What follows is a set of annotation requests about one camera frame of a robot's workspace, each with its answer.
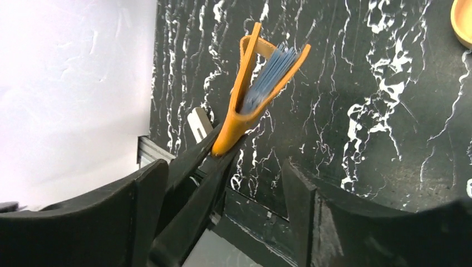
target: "black marble backdrop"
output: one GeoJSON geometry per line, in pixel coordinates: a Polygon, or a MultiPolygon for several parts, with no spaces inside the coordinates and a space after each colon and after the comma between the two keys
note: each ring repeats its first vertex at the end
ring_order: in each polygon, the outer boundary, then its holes
{"type": "Polygon", "coordinates": [[[192,108],[224,120],[239,40],[262,22],[268,41],[312,50],[250,131],[230,187],[287,216],[280,168],[292,157],[396,209],[472,196],[472,55],[454,36],[451,5],[159,0],[151,139],[178,155],[195,144],[192,108]]]}

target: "brush bristles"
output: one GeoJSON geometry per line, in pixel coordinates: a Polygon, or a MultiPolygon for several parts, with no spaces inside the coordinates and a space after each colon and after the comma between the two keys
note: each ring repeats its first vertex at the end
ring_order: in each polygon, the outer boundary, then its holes
{"type": "Polygon", "coordinates": [[[298,53],[295,48],[287,48],[284,44],[279,44],[246,93],[239,113],[247,115],[254,112],[271,94],[274,87],[290,70],[297,58],[298,53]]]}

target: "white wall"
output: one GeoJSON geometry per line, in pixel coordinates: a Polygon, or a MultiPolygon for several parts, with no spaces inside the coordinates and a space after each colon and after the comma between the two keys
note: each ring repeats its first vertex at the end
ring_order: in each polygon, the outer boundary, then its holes
{"type": "Polygon", "coordinates": [[[0,1],[0,202],[47,205],[135,171],[156,0],[0,1]]]}

